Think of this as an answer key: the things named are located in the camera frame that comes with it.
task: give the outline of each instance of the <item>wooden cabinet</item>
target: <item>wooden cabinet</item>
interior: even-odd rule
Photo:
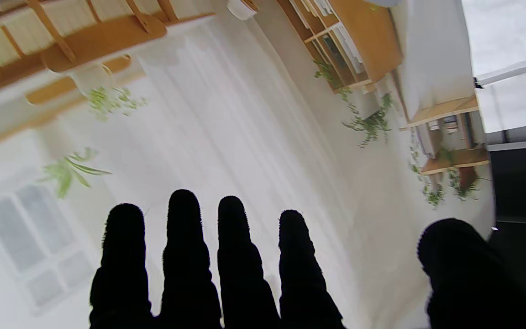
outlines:
[[[421,174],[435,175],[456,167],[471,177],[472,173],[465,168],[490,162],[482,121],[480,115],[475,115],[477,111],[476,96],[471,96],[423,108],[415,114],[408,127],[417,129],[422,150],[429,158]],[[461,141],[447,146],[451,149],[441,154],[444,137],[454,133]]]
[[[379,81],[402,61],[389,10],[364,0],[277,0],[330,87]]]

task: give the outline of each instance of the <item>glove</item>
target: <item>glove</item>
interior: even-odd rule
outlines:
[[[251,242],[241,201],[219,204],[218,265],[225,328],[344,328],[326,290],[303,217],[293,210],[279,219],[281,319],[261,256]],[[113,208],[107,219],[103,255],[90,290],[92,329],[221,329],[221,307],[211,282],[196,196],[178,190],[169,200],[163,250],[161,313],[152,316],[145,268],[143,214],[132,204]]]

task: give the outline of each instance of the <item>white curtain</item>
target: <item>white curtain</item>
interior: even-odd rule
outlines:
[[[363,308],[335,227],[352,220],[348,187],[257,26],[228,17],[226,10],[218,13],[203,27],[137,54],[147,77],[127,87],[146,97],[147,106],[106,123],[83,106],[60,121],[78,144],[100,152],[94,164],[113,173],[105,183],[117,202],[134,202],[146,212],[148,254],[158,267],[169,194],[190,189],[202,206],[217,283],[217,204],[234,194],[246,206],[278,298],[278,218],[294,208],[306,218],[345,322],[360,327]]]
[[[474,76],[497,76],[526,66],[526,1],[463,0]],[[476,90],[484,131],[526,127],[526,73]]]

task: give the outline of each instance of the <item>green plant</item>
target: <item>green plant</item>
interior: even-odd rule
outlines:
[[[314,74],[314,77],[323,77],[328,81],[333,88],[337,89],[338,94],[342,100],[346,103],[348,109],[353,114],[353,120],[349,123],[342,123],[345,127],[354,131],[365,131],[365,139],[359,145],[361,148],[365,148],[369,142],[379,139],[379,131],[383,132],[385,143],[388,141],[388,132],[391,131],[389,123],[387,121],[387,111],[393,105],[391,94],[385,94],[382,96],[380,109],[374,114],[369,116],[367,119],[363,119],[357,110],[357,106],[350,102],[348,96],[352,94],[352,90],[349,87],[342,86],[342,82],[332,75],[334,68],[332,65],[314,61],[318,65],[318,71]]]
[[[446,159],[449,162],[450,166],[455,165],[455,162],[453,160],[453,150],[448,150],[447,148],[440,148],[438,151],[438,156],[442,159]]]
[[[90,101],[90,112],[99,121],[107,121],[108,114],[122,110],[123,115],[131,115],[131,110],[137,110],[145,106],[145,98],[139,100],[130,98],[131,91],[127,88],[113,88],[113,92],[108,92],[104,87],[98,87],[90,91],[88,99]]]
[[[374,114],[369,116],[367,119],[363,119],[359,116],[356,108],[351,109],[354,119],[349,123],[343,123],[345,127],[348,127],[355,131],[366,131],[366,136],[363,142],[359,145],[361,148],[367,146],[367,144],[373,140],[378,140],[379,131],[383,132],[385,143],[388,141],[388,132],[391,131],[389,123],[387,121],[387,110],[391,107],[392,100],[390,94],[385,94],[381,98],[382,105],[380,109]]]
[[[417,138],[415,137],[414,127],[411,127],[411,146],[409,147],[409,151],[411,152],[409,168],[413,173],[417,175],[417,180],[423,183],[421,193],[426,197],[427,203],[432,205],[435,210],[444,200],[444,187],[442,185],[438,185],[438,189],[434,189],[432,187],[432,183],[430,183],[428,179],[423,177],[423,175],[421,174],[421,169],[417,166],[417,158],[419,157],[419,146],[417,144]]]
[[[82,185],[90,187],[88,181],[86,181],[79,171],[88,175],[111,175],[108,171],[94,169],[79,164],[89,162],[96,156],[96,154],[97,152],[93,151],[91,148],[85,148],[84,155],[82,156],[79,152],[74,152],[52,164],[48,164],[47,166],[44,166],[44,173],[47,177],[42,179],[42,181],[55,180],[58,183],[56,187],[56,196],[60,199],[65,198],[74,178],[76,178]]]
[[[426,184],[423,186],[421,192],[426,197],[427,203],[431,204],[434,210],[437,209],[444,200],[445,192],[442,185],[440,185],[437,190],[433,190],[430,184]]]
[[[472,195],[472,192],[478,191],[478,189],[476,189],[478,179],[465,188],[461,186],[460,171],[456,167],[449,167],[447,169],[447,175],[449,177],[449,187],[456,191],[456,196],[460,200],[465,201]]]

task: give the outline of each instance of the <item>finger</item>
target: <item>finger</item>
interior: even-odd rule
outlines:
[[[287,210],[279,219],[282,323],[288,327],[342,328],[342,315],[326,290],[303,217]]]
[[[279,315],[241,200],[219,204],[219,273],[225,328],[276,328]]]
[[[148,299],[143,213],[133,204],[120,204],[109,213],[103,256],[90,288],[91,327],[151,318]]]
[[[433,290],[427,306],[432,328],[467,328],[474,318],[480,328],[526,328],[526,293],[469,223],[432,223],[417,253]]]
[[[159,320],[173,327],[220,328],[221,306],[211,281],[200,206],[192,192],[178,190],[170,197],[167,237]]]

